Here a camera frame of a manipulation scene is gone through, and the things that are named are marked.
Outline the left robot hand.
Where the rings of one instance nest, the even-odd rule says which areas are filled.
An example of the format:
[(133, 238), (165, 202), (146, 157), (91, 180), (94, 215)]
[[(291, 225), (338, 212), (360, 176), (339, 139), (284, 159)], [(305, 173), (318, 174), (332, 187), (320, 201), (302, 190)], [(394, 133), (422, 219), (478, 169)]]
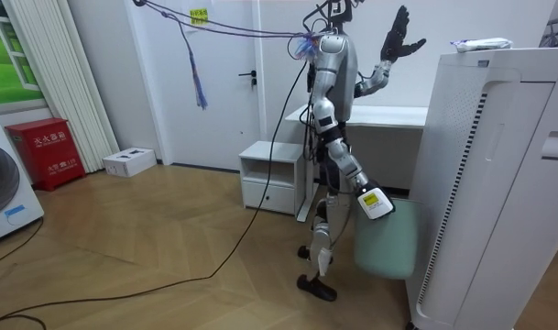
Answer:
[(404, 58), (414, 54), (421, 49), (427, 42), (426, 38), (406, 44), (408, 25), (410, 23), (410, 13), (408, 8), (402, 5), (393, 21), (390, 31), (387, 33), (382, 49), (380, 51), (380, 59), (382, 61), (396, 62), (399, 58)]

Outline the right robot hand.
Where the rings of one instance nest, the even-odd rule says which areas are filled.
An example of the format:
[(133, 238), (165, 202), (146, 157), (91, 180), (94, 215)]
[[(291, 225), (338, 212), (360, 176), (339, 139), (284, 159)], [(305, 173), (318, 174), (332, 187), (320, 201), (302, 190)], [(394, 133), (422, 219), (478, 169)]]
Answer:
[(370, 220), (377, 220), (396, 210), (394, 203), (375, 181), (370, 181), (359, 188), (356, 192), (356, 199)]

